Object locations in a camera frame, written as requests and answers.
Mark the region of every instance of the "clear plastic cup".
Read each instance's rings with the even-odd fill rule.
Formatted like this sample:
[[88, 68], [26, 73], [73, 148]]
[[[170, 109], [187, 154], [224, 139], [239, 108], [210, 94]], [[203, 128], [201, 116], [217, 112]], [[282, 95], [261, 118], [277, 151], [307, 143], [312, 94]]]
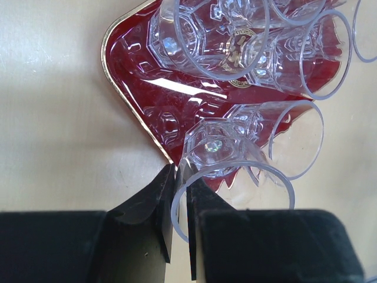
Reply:
[[[253, 0], [258, 13], [249, 21], [263, 18], [263, 28], [252, 28], [248, 21], [237, 25], [225, 17], [211, 17], [211, 0], [163, 0], [150, 21], [148, 47], [163, 68], [208, 77], [235, 80], [249, 73], [266, 46], [269, 33], [267, 0]], [[258, 44], [253, 44], [259, 36]], [[253, 44], [249, 60], [240, 58]]]
[[262, 147], [289, 180], [303, 176], [322, 148], [323, 116], [308, 100], [236, 105], [225, 117]]
[[358, 0], [352, 21], [353, 46], [359, 59], [365, 63], [377, 60], [377, 36], [365, 25], [361, 27], [362, 21], [367, 22], [372, 29], [377, 24], [375, 9], [371, 4], [375, 5], [374, 1]]
[[[272, 31], [263, 55], [246, 78], [250, 84], [324, 100], [343, 84], [351, 59], [349, 23], [342, 13], [328, 9], [308, 25]], [[332, 78], [323, 67], [330, 61], [336, 64]]]
[[326, 0], [269, 0], [271, 12], [270, 27], [279, 27], [278, 19], [289, 25], [307, 25], [325, 7]]
[[[204, 119], [199, 122], [186, 135], [183, 157], [178, 166], [178, 188], [171, 207], [171, 220], [177, 233], [188, 241], [178, 222], [178, 206], [186, 189], [202, 177], [224, 178], [238, 171], [235, 183], [239, 176], [243, 176], [239, 190], [231, 188], [235, 193], [232, 204], [237, 208], [250, 203], [253, 195], [267, 192], [265, 202], [262, 202], [264, 208], [293, 209], [295, 193], [292, 184], [272, 164], [260, 147], [245, 138], [239, 127], [229, 119]], [[278, 197], [269, 205], [269, 196], [274, 194]]]

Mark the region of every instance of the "gold emblem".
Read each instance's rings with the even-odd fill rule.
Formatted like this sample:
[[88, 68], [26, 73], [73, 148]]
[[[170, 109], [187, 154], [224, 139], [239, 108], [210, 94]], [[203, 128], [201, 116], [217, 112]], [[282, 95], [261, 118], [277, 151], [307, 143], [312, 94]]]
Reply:
[[[231, 38], [226, 44], [228, 47], [227, 49], [229, 50], [229, 56], [225, 59], [225, 62], [222, 65], [224, 70], [230, 73], [237, 73], [236, 68], [240, 65], [241, 50], [243, 49], [244, 44], [254, 35], [256, 35], [256, 33], [248, 28], [237, 29], [234, 32], [233, 38]], [[250, 84], [245, 78], [231, 80], [229, 83], [238, 88], [250, 87]]]

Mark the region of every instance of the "red tray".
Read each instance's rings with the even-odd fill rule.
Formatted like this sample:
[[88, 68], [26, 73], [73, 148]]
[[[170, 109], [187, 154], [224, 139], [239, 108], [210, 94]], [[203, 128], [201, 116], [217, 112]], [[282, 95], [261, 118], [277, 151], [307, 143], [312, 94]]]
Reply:
[[[147, 1], [117, 19], [105, 34], [101, 60], [111, 85], [170, 163], [179, 163], [186, 131], [204, 117], [222, 117], [235, 104], [307, 99], [299, 93], [248, 85], [245, 79], [215, 81], [161, 69], [146, 47], [148, 21], [160, 3]], [[339, 63], [320, 66], [318, 88], [335, 76]], [[226, 180], [228, 186], [233, 177]], [[216, 190], [221, 182], [212, 180], [208, 185]]]

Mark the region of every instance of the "table surface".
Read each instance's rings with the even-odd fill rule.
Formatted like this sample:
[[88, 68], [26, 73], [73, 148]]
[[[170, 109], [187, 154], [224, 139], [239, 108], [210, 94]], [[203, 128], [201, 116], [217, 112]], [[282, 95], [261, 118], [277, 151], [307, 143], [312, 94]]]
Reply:
[[[111, 209], [167, 163], [100, 63], [106, 29], [142, 1], [0, 0], [0, 210]], [[368, 275], [377, 274], [376, 71], [354, 60], [339, 92], [317, 103], [323, 148], [293, 182], [298, 208], [343, 221]], [[166, 282], [190, 282], [176, 234]]]

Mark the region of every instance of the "cup rim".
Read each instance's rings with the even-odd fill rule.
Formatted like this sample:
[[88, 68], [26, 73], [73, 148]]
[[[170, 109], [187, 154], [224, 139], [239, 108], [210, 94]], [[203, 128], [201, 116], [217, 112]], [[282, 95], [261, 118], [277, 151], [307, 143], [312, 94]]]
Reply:
[[351, 64], [351, 59], [352, 59], [352, 47], [353, 47], [352, 31], [351, 31], [351, 28], [350, 28], [350, 25], [348, 23], [347, 18], [344, 16], [344, 14], [342, 14], [341, 12], [339, 12], [337, 10], [330, 9], [330, 10], [325, 10], [325, 11], [321, 12], [315, 18], [315, 20], [307, 27], [306, 32], [305, 32], [303, 38], [307, 38], [309, 36], [309, 34], [310, 34], [310, 31], [313, 29], [313, 27], [318, 22], [318, 20], [320, 20], [321, 18], [323, 18], [323, 17], [325, 17], [327, 15], [334, 15], [334, 16], [339, 17], [342, 20], [342, 22], [344, 23], [344, 25], [345, 25], [345, 27], [347, 29], [347, 32], [348, 32], [348, 43], [349, 43], [348, 60], [347, 60], [347, 65], [346, 65], [346, 68], [344, 70], [343, 76], [340, 79], [340, 82], [338, 83], [338, 85], [329, 94], [327, 94], [325, 96], [319, 96], [319, 95], [313, 93], [309, 89], [309, 87], [306, 84], [305, 78], [304, 78], [303, 57], [304, 57], [304, 50], [305, 50], [305, 46], [306, 45], [302, 44], [302, 46], [301, 46], [301, 52], [300, 52], [300, 60], [299, 60], [301, 83], [302, 83], [302, 86], [304, 87], [304, 89], [306, 91], [306, 94], [309, 95], [311, 98], [313, 98], [315, 100], [325, 100], [325, 99], [328, 99], [329, 97], [333, 96], [340, 89], [340, 87], [342, 86], [342, 84], [344, 83], [344, 81], [345, 81], [345, 79], [347, 77], [347, 74], [348, 74], [348, 71], [349, 71], [349, 67], [350, 67], [350, 64]]
[[359, 7], [361, 4], [361, 0], [358, 0], [358, 3], [356, 4], [355, 8], [355, 14], [353, 15], [353, 23], [352, 23], [352, 41], [353, 41], [353, 47], [355, 49], [356, 55], [359, 57], [359, 59], [364, 63], [371, 63], [377, 60], [377, 56], [373, 58], [365, 58], [359, 51], [358, 44], [356, 43], [356, 21], [358, 17]]
[[272, 6], [272, 10], [276, 13], [276, 15], [282, 19], [283, 21], [287, 22], [288, 24], [290, 25], [294, 25], [294, 26], [299, 26], [299, 25], [307, 25], [308, 23], [312, 22], [318, 15], [319, 13], [322, 11], [323, 7], [325, 6], [325, 3], [326, 3], [326, 0], [320, 0], [322, 1], [320, 3], [320, 8], [318, 8], [318, 10], [314, 13], [314, 15], [312, 17], [310, 17], [309, 19], [304, 19], [304, 20], [295, 20], [295, 19], [290, 19], [290, 18], [287, 18], [279, 9], [278, 7], [276, 6], [274, 0], [269, 0], [270, 2], [270, 5]]
[[[187, 161], [187, 158], [184, 157], [181, 159], [179, 167], [182, 166], [189, 166], [190, 163]], [[179, 222], [178, 222], [178, 215], [177, 210], [180, 203], [180, 199], [183, 196], [183, 193], [187, 190], [189, 186], [191, 186], [195, 181], [199, 180], [199, 178], [203, 177], [204, 175], [224, 167], [256, 167], [261, 170], [266, 170], [272, 174], [274, 174], [276, 177], [278, 177], [283, 184], [286, 187], [286, 190], [288, 192], [289, 196], [289, 209], [295, 208], [295, 202], [296, 202], [296, 196], [295, 196], [295, 190], [293, 189], [293, 186], [288, 180], [288, 178], [278, 169], [275, 167], [272, 167], [271, 165], [264, 164], [262, 162], [254, 161], [254, 160], [231, 160], [231, 161], [224, 161], [219, 162], [217, 164], [207, 166], [205, 169], [202, 169], [201, 171], [198, 171], [194, 173], [192, 176], [190, 176], [186, 182], [180, 184], [179, 190], [174, 195], [172, 204], [171, 204], [171, 210], [170, 210], [170, 217], [171, 217], [171, 223], [173, 224], [174, 229], [178, 233], [178, 235], [186, 242], [189, 242], [189, 238], [184, 234], [182, 231]]]
[[264, 39], [263, 39], [263, 42], [262, 42], [261, 49], [258, 52], [258, 54], [256, 55], [256, 58], [254, 59], [254, 61], [247, 68], [245, 68], [241, 72], [238, 72], [237, 74], [230, 74], [230, 75], [218, 75], [218, 74], [215, 74], [211, 71], [208, 71], [207, 69], [203, 68], [200, 64], [198, 64], [196, 62], [196, 60], [194, 59], [194, 57], [190, 54], [189, 49], [187, 48], [186, 44], [184, 43], [181, 26], [179, 24], [179, 22], [180, 22], [179, 21], [180, 0], [175, 1], [174, 29], [176, 31], [177, 37], [181, 42], [183, 42], [183, 44], [181, 46], [182, 46], [183, 52], [186, 55], [186, 57], [197, 68], [197, 70], [199, 72], [201, 72], [205, 77], [207, 77], [207, 78], [209, 77], [209, 78], [212, 78], [214, 80], [220, 80], [220, 81], [231, 81], [231, 80], [236, 80], [240, 77], [245, 76], [246, 74], [251, 72], [252, 69], [254, 69], [254, 67], [258, 63], [260, 57], [263, 55], [264, 49], [267, 46], [267, 40], [268, 40], [268, 37], [269, 37], [269, 31], [270, 31], [270, 11], [269, 11], [269, 4], [267, 2], [268, 0], [262, 0], [262, 1], [263, 1], [263, 6], [264, 6], [264, 12], [265, 12], [264, 16], [265, 16], [265, 19], [266, 19], [266, 26], [264, 28]]
[[315, 105], [312, 101], [309, 101], [309, 100], [298, 100], [294, 103], [292, 103], [289, 107], [285, 108], [285, 110], [280, 114], [279, 118], [277, 118], [276, 120], [276, 123], [274, 125], [274, 127], [272, 128], [272, 131], [271, 131], [271, 135], [269, 137], [269, 158], [273, 161], [273, 158], [272, 158], [272, 155], [273, 155], [273, 139], [275, 138], [275, 133], [277, 131], [277, 128], [280, 124], [280, 122], [282, 121], [282, 119], [284, 118], [284, 116], [293, 108], [295, 108], [296, 106], [299, 106], [299, 105], [309, 105], [312, 107], [312, 109], [316, 110], [318, 115], [319, 115], [319, 118], [322, 122], [322, 131], [321, 131], [321, 137], [320, 137], [320, 143], [319, 143], [319, 147], [317, 148], [317, 152], [312, 160], [312, 162], [308, 165], [308, 167], [301, 173], [295, 175], [295, 176], [292, 176], [292, 177], [289, 177], [287, 176], [287, 179], [292, 181], [292, 180], [296, 180], [300, 177], [302, 177], [307, 171], [309, 171], [309, 169], [313, 166], [314, 162], [317, 160], [318, 158], [318, 155], [319, 155], [319, 152], [322, 148], [322, 145], [323, 145], [323, 138], [325, 136], [325, 122], [323, 120], [323, 115], [322, 115], [322, 112], [321, 110], [319, 109], [319, 107], [317, 105]]

